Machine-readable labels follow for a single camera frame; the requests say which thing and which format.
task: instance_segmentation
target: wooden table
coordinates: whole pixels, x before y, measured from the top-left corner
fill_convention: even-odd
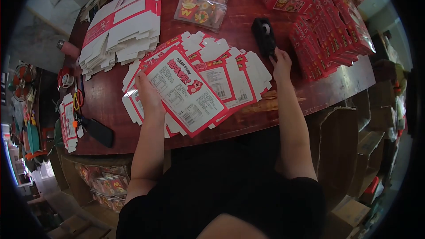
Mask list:
[[[286,50],[293,63],[291,79],[294,84],[298,101],[304,115],[322,110],[375,84],[368,57],[362,57],[351,67],[342,66],[338,72],[328,78],[312,83],[303,82],[297,63],[297,57],[288,38],[289,29],[295,19],[292,13],[266,10],[261,0],[229,0],[227,13],[220,33],[212,33],[195,25],[184,24],[173,19],[178,0],[162,0],[161,36],[163,43],[172,37],[189,31],[195,33],[205,31],[217,38],[225,38],[229,45],[238,49],[259,53],[255,39],[251,33],[251,24],[256,17],[267,17],[274,29],[276,42],[280,49]],[[77,47],[82,46],[88,23],[80,23],[77,19],[69,41]],[[269,72],[271,63],[263,59]],[[74,67],[74,76],[81,74],[81,69],[75,66],[75,61],[65,59],[65,65]],[[123,154],[133,153],[139,138],[140,127],[131,122],[121,98],[122,80],[128,71],[128,66],[117,64],[109,72],[100,72],[91,80],[84,82],[85,103],[82,114],[94,118],[115,132],[113,148],[106,148],[88,135],[78,140],[77,150],[73,154]],[[177,135],[165,139],[165,148],[179,148],[230,137],[243,135],[279,124],[276,100],[276,84],[263,95],[263,99],[249,107],[233,114],[217,128],[206,129],[194,138]]]

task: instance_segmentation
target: red-handled scissors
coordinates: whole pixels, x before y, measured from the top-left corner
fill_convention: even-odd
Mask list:
[[[75,84],[75,93],[74,93],[72,104],[74,106],[74,109],[78,111],[80,107],[82,107],[82,105],[84,104],[84,97],[82,96],[81,90],[78,89],[77,82],[75,82],[74,84]]]

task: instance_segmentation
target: tape dispenser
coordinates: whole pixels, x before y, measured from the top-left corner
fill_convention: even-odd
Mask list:
[[[272,25],[268,18],[255,18],[251,26],[252,33],[254,34],[255,41],[257,42],[260,54],[263,58],[272,56],[276,61],[274,49],[276,48],[276,40]]]

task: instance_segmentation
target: electric fan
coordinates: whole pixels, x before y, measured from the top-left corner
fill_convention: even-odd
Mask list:
[[[13,96],[17,101],[23,102],[28,99],[33,91],[33,84],[35,80],[35,73],[27,64],[22,64],[16,68],[13,73],[12,82],[9,84],[8,89],[13,92]]]

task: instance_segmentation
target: barcode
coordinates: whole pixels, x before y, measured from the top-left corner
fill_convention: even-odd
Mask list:
[[[215,91],[220,98],[226,97],[226,93],[224,91]]]
[[[189,125],[192,125],[195,121],[193,120],[192,116],[190,116],[190,114],[185,113],[182,115],[184,121],[186,121],[186,123],[188,123]]]
[[[238,98],[238,103],[240,103],[243,100],[246,100],[247,98],[248,96],[246,95],[246,93],[242,94],[242,96]]]

